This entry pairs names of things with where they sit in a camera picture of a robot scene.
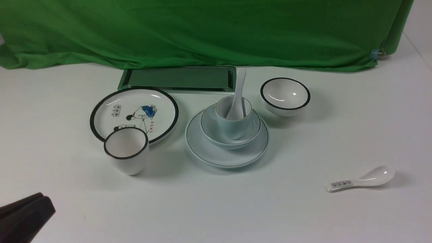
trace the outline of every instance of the green backdrop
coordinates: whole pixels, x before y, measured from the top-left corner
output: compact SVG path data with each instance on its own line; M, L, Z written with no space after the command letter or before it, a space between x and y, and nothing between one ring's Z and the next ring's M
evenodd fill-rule
M413 0L1 0L0 65L356 71L396 51Z

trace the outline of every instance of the tableware set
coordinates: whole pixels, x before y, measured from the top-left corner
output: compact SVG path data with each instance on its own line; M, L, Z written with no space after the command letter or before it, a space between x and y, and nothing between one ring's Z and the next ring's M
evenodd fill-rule
M193 116L185 129L186 146L198 160L221 169L252 164L269 147L270 131L242 97L246 76L237 70L236 90ZM302 112L311 99L309 90L290 78L273 78L260 89L264 107L289 117ZM93 109L90 128L103 142L111 164L127 175L140 173L150 159L150 146L165 138L178 119L178 106L167 93L152 88L132 87L105 97ZM380 166L355 180L326 185L328 192L385 184L394 170Z

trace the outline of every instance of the decorated plate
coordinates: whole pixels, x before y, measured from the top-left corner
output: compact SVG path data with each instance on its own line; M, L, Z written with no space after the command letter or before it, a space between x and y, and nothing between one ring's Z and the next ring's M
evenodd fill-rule
M149 143L163 139L175 126L178 106L167 93L134 87L105 97L93 109L90 128L102 142L118 129L139 128L147 133Z

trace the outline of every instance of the cartoon figure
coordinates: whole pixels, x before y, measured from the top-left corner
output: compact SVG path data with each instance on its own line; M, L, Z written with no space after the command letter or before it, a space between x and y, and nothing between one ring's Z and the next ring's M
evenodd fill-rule
M120 129L122 129L122 128L134 128L134 127L136 127L135 125L118 125L117 127L115 127L114 128L114 131L118 131L118 130L120 130Z
M140 129L144 125L144 131L149 133L152 130L153 122L149 122L148 120L153 120L157 111L155 105L140 106L132 115L126 116L126 120L141 119Z

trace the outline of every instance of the black rim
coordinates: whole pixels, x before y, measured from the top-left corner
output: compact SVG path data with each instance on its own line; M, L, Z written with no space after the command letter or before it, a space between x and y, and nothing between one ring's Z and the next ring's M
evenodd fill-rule
M178 106L177 103L175 102L175 100L171 97L171 95L167 94L166 92L162 91L162 90L158 90L158 89L152 89L152 88L143 88L143 87L131 87L128 89L124 89L124 90L119 90L117 92L114 92L110 95L108 95L107 97L105 97L103 100L101 100L96 107L93 109L92 114L90 116L90 129L92 130L92 133L96 136L97 139L99 139L102 142L106 141L106 138L103 138L97 131L96 131L96 127L95 127L95 116L96 116L96 112L98 111L99 107L101 107L101 105L108 100L109 98L122 93L122 92L126 92L126 91L130 91L130 90L154 90L157 91L163 95L165 95L166 97L168 97L168 99L171 100L172 104L174 105L175 108L175 117L174 120L171 123L171 126L164 132L162 133L162 135L160 135L157 138L152 139L151 141L149 141L150 144L156 142L157 140L161 139L162 137L164 137L165 135L167 135L175 126L175 124L177 123L177 119L178 119Z
M140 132L144 133L144 136L146 137L146 143L144 144L143 148L138 153L136 153L134 155L131 155L131 156L128 156L128 157L117 157L115 155L112 155L110 152L108 152L107 146L106 146L107 145L106 141L108 141L108 139L111 137L111 135L113 135L116 132L122 131L124 129L136 129L136 130L139 130ZM111 156L111 157L113 157L113 158L115 158L117 160L127 160L127 159L133 158L133 157L137 156L138 154L142 153L144 151L144 149L146 149L146 147L148 145L149 145L149 137L147 136L147 134L143 130L141 130L139 128L121 128L121 129L118 129L117 131L114 131L114 132L112 132L111 134L108 135L107 139L104 142L104 150L105 150L105 153L107 153L107 155L109 155L109 156Z
M294 82L298 82L299 84L301 84L301 86L303 86L303 88L304 88L304 89L306 90L306 92L308 93L308 100L306 100L306 102L305 102L302 106L299 106L299 107L296 107L296 108L282 108L282 107L275 106L274 104L270 103L270 102L266 99L266 97L264 97L264 92L263 92L263 90L264 90L264 86L266 86L266 84L267 84L268 82L273 81L273 80L276 80L276 79L288 79L288 80L291 80L291 81L294 81ZM267 104L269 104L269 105L271 105L271 106L273 106L273 107L275 107L275 108L281 109L281 110L289 111L289 110L297 110L297 109L300 109L300 108L305 107L305 106L309 103L309 101L311 100L311 93L309 93L309 90L306 88L306 86L304 86L301 82L299 82L299 81L297 81L297 80L294 80L294 79L291 79L291 78L272 78L272 79L270 79L270 80L267 80L267 81L266 81L266 82L261 86L261 97L263 98L263 100L264 100Z
M201 158L201 157L200 157L200 156L199 156L199 155L198 155L198 154L197 154L197 153L192 149L192 147L191 147L191 145L190 145L190 143L189 143L189 140L187 139L187 131L189 130L189 126L190 126L192 120L194 120L194 119L195 119L197 116L199 116L201 113L204 114L204 111L205 111L205 110L200 111L198 114L196 114L196 115L194 116L194 118L192 118L192 119L189 121L188 125L186 126L186 142L187 142L187 146L188 146L189 149L192 151L192 153L194 153L195 156L198 157L200 160L202 160L202 161L204 161L204 162L206 162L206 163L209 163L209 164L212 164L212 165L218 166L218 167L240 167L240 166L244 166L244 165L246 165L246 164L248 164L248 163L251 163L251 162L255 161L257 158L259 158L259 157L260 157L260 156L261 156L261 155L266 151L267 146L268 146L268 144L269 144L270 133L269 133L269 131L268 131L268 127L264 124L264 127L267 129L267 144L266 144L266 146L264 147L263 151L261 151L261 153L260 153L258 156L256 156L253 160L248 161L248 162L243 163L243 164L239 164L239 165L227 165L227 166L225 166L225 165L218 165L218 164L215 164L215 163L209 162L209 161L207 161L207 160Z

